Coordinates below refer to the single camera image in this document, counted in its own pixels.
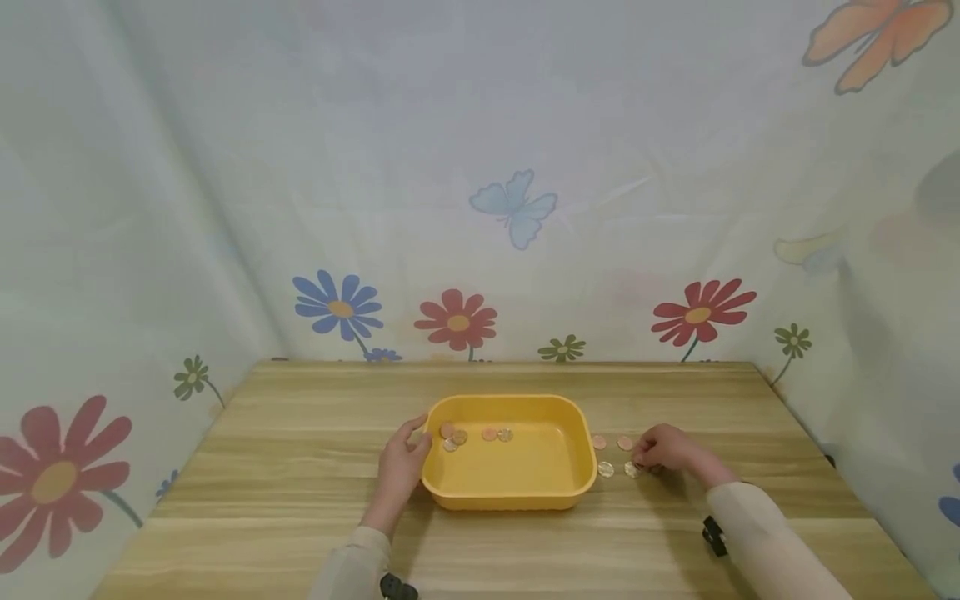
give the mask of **blue flower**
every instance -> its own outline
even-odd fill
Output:
[[[953,477],[960,482],[960,464],[953,466]],[[940,498],[940,512],[949,519],[951,523],[960,527],[960,498],[945,495]]]
[[[396,350],[387,350],[386,348],[374,348],[364,354],[368,363],[392,363],[397,360],[403,360],[403,357],[396,353]]]
[[[300,301],[296,307],[297,314],[301,317],[323,317],[313,323],[314,331],[329,333],[339,323],[340,337],[346,342],[352,342],[356,339],[356,334],[364,338],[371,336],[367,326],[383,327],[382,321],[364,316],[380,310],[383,306],[379,302],[368,301],[376,296],[376,290],[371,286],[365,285],[357,290],[360,277],[344,277],[341,296],[337,296],[337,286],[330,273],[319,270],[317,280],[321,287],[317,287],[317,284],[309,279],[294,277],[294,285],[303,293],[303,296],[297,296]]]
[[[160,483],[160,489],[154,494],[157,500],[162,498],[167,492],[170,491],[170,487],[174,485],[174,482],[177,481],[178,477],[180,477],[180,472],[176,469],[173,469],[173,471],[170,473],[170,479],[164,479]]]

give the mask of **wooden table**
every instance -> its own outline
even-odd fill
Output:
[[[611,441],[673,423],[768,491],[854,598],[934,598],[752,365],[466,362],[260,363],[94,598],[302,600],[389,434],[460,393],[567,396]],[[419,492],[393,571],[425,600],[752,597],[682,483],[619,471],[567,513],[447,513]]]

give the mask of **red flower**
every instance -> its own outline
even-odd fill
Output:
[[[674,338],[673,345],[676,347],[689,342],[694,333],[697,334],[697,340],[700,342],[712,342],[717,338],[717,330],[710,322],[736,325],[743,323],[747,318],[747,313],[743,311],[728,312],[731,308],[742,306],[756,298],[756,292],[746,292],[731,298],[733,292],[740,287],[740,283],[742,283],[740,279],[732,279],[720,288],[720,281],[714,279],[704,286],[701,293],[700,282],[694,281],[684,290],[686,301],[690,305],[680,306],[673,302],[658,304],[654,309],[654,315],[670,321],[657,323],[650,330],[666,331],[660,341],[667,342],[670,338]]]
[[[436,329],[427,340],[434,344],[449,342],[450,349],[464,350],[467,346],[481,348],[484,338],[496,336],[496,332],[490,329],[496,311],[492,308],[480,309],[483,296],[474,294],[464,303],[464,295],[460,290],[446,290],[441,300],[443,306],[436,302],[420,305],[420,311],[432,321],[417,321],[414,327]]]
[[[84,492],[113,490],[130,475],[128,463],[87,468],[130,435],[130,419],[121,417],[89,439],[106,406],[103,396],[88,399],[70,423],[63,444],[60,420],[49,406],[31,409],[20,420],[20,432],[33,452],[13,438],[0,437],[0,495],[20,494],[0,506],[0,541],[27,521],[16,540],[0,554],[0,573],[15,571],[33,554],[47,521],[53,559],[70,547],[71,523],[84,533],[100,524],[103,509]]]

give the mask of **black clip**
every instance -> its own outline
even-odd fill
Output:
[[[420,598],[416,588],[404,584],[393,573],[387,573],[380,580],[380,593],[387,600],[417,600]]]
[[[710,550],[713,550],[714,555],[720,558],[727,556],[727,545],[724,543],[723,530],[720,529],[720,525],[717,524],[712,516],[708,516],[704,521],[704,531],[702,535],[704,536],[704,540],[710,544]]]

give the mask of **tray rim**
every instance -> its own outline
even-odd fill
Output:
[[[423,471],[420,471],[420,481],[423,486],[433,495],[440,498],[450,498],[450,499],[478,499],[478,500],[496,500],[496,499],[509,499],[509,498],[576,498],[585,493],[587,493],[590,488],[593,487],[593,484],[596,483],[597,479],[597,455],[596,451],[593,449],[593,444],[590,442],[590,426],[587,422],[587,416],[584,414],[584,411],[577,406],[577,403],[571,400],[566,396],[560,396],[559,394],[454,394],[453,396],[447,396],[438,400],[433,406],[430,407],[430,410],[427,411],[427,423],[430,422],[430,418],[433,416],[434,411],[441,404],[444,404],[447,401],[460,398],[460,397],[478,397],[478,398],[492,398],[492,397],[539,397],[539,398],[555,398],[562,402],[566,402],[573,407],[573,410],[577,411],[577,414],[580,416],[580,421],[584,424],[584,433],[586,434],[587,448],[590,451],[590,462],[592,463],[592,470],[590,471],[590,477],[587,480],[586,484],[580,488],[570,491],[570,492],[538,492],[538,493],[491,493],[491,494],[478,494],[478,493],[447,493],[437,490],[424,476]],[[434,447],[437,446],[437,441],[434,439]]]

